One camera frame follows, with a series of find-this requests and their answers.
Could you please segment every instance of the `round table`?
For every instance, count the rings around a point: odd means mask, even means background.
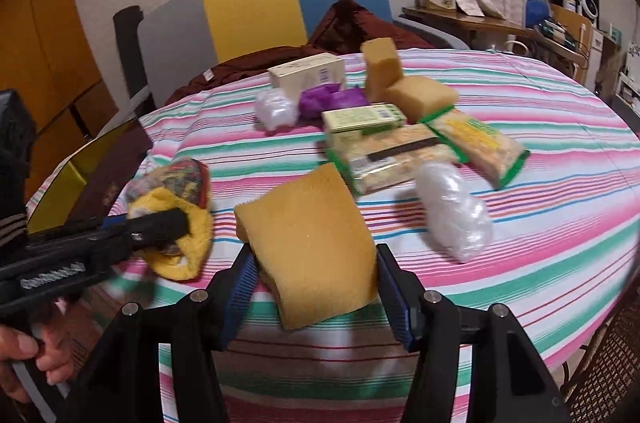
[[[453,50],[412,49],[401,58],[406,74],[453,86],[461,110],[523,142],[532,154],[501,191],[462,167],[495,223],[495,241],[469,263],[430,249],[412,182],[357,199],[367,226],[426,288],[469,307],[507,304],[545,363],[557,367],[605,319],[633,267],[640,143],[596,96],[541,62]],[[362,84],[361,55],[344,59],[349,85]],[[205,287],[240,250],[233,207],[326,161],[318,127],[299,124],[274,136],[257,128],[254,98],[269,87],[268,77],[253,77],[141,119],[154,148],[140,175],[185,156],[209,165],[212,253],[202,277],[188,283],[155,278],[140,259],[123,263],[116,278],[84,296],[98,325],[106,326],[129,299],[164,305]],[[119,199],[112,213],[124,211]],[[466,414],[470,358],[470,348],[463,347],[455,421]],[[215,361],[233,421],[370,423],[399,420],[416,356],[394,341],[379,302],[284,331],[273,297],[259,283],[238,338]],[[160,362],[166,420],[176,421],[170,350],[161,348]]]

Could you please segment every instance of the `purple cloth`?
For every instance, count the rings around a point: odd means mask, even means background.
[[[369,100],[360,88],[340,90],[340,84],[324,84],[302,91],[298,108],[307,120],[320,118],[322,111],[368,106]]]

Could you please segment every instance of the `sponge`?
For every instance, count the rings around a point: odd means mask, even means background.
[[[236,206],[285,329],[359,309],[377,295],[376,247],[333,164]]]
[[[382,91],[382,100],[400,109],[409,122],[418,122],[428,114],[453,106],[458,92],[428,77],[404,77]]]
[[[367,64],[364,94],[373,104],[382,100],[382,91],[402,78],[402,64],[394,41],[389,37],[367,40],[360,46]]]

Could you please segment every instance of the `metal pin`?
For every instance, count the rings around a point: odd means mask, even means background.
[[[209,293],[207,293],[204,289],[196,289],[196,291],[191,292],[189,298],[194,302],[204,302],[209,298]]]
[[[509,308],[504,304],[495,304],[492,307],[494,314],[498,315],[500,318],[505,318],[509,314]]]
[[[432,304],[437,304],[442,300],[442,295],[433,289],[428,289],[422,296],[427,302],[431,302]]]
[[[138,304],[135,302],[129,302],[122,307],[122,314],[130,317],[138,312]]]

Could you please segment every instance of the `yellow label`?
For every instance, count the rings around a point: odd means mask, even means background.
[[[455,133],[455,137],[459,138],[463,143],[470,146],[485,146],[492,150],[500,148],[500,143],[495,141],[494,133],[498,132],[493,127],[487,124],[482,124],[477,120],[464,121],[464,120],[446,120],[447,124]]]

